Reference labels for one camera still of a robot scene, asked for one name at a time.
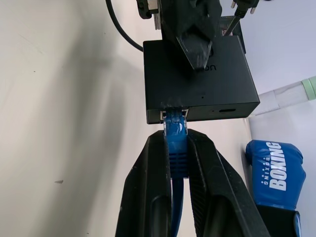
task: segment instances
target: black connector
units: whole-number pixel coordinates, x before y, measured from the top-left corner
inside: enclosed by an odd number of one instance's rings
[[[225,32],[225,36],[229,36],[235,26],[238,24],[241,18],[244,18],[248,9],[251,8],[250,14],[253,14],[258,6],[259,0],[233,0],[231,8],[235,8],[237,4],[237,9],[235,11],[235,17],[229,25]]]
[[[232,8],[234,8],[237,4],[235,16],[244,18],[248,9],[251,8],[250,14],[253,14],[255,12],[258,3],[259,0],[233,0]]]

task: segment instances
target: cable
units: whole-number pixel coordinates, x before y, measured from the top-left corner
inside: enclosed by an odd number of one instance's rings
[[[127,42],[129,42],[132,46],[137,48],[139,51],[143,52],[143,47],[140,46],[138,43],[136,43],[134,40],[132,40],[127,35],[127,33],[125,33],[125,31],[122,29],[122,27],[120,26],[119,21],[118,21],[117,17],[115,16],[111,0],[105,0],[105,2],[107,4],[107,8],[108,8],[110,17],[111,17],[111,19],[113,21],[113,24],[115,25],[115,27],[118,30],[118,32],[123,36],[124,39],[126,39]]]
[[[229,27],[227,28],[224,36],[229,36],[231,34],[231,32],[235,29],[236,25],[238,24],[238,22],[240,21],[240,17],[239,16],[235,16],[232,20],[232,22],[230,23]]]
[[[171,237],[177,237],[183,207],[183,178],[172,179]]]
[[[233,0],[231,8],[237,5],[235,16],[244,18],[248,9],[251,9],[250,14],[253,14],[258,6],[259,0]]]

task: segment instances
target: table surface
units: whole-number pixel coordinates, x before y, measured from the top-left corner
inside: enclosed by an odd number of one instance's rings
[[[0,2],[1,236],[115,234],[124,180],[162,125],[146,124],[142,55],[105,12],[101,0]],[[247,120],[188,127],[244,178]],[[180,237],[195,233],[187,184]]]

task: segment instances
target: white surface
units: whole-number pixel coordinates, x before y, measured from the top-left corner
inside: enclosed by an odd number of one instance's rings
[[[316,100],[269,112],[249,119],[253,139],[292,143],[303,154],[306,180],[297,204],[302,234],[313,237],[315,226]]]
[[[135,1],[116,3],[132,38],[160,37]],[[162,129],[146,125],[142,54],[116,32],[103,0],[1,0],[0,31],[0,235],[114,236],[124,180]],[[189,127],[242,175],[245,120]],[[191,237],[188,189],[184,202],[179,236]]]

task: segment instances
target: white wall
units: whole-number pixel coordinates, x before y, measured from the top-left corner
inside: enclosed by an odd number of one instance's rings
[[[303,236],[315,236],[316,100],[252,117],[249,123],[252,139],[292,143],[302,152],[307,177],[297,210]]]

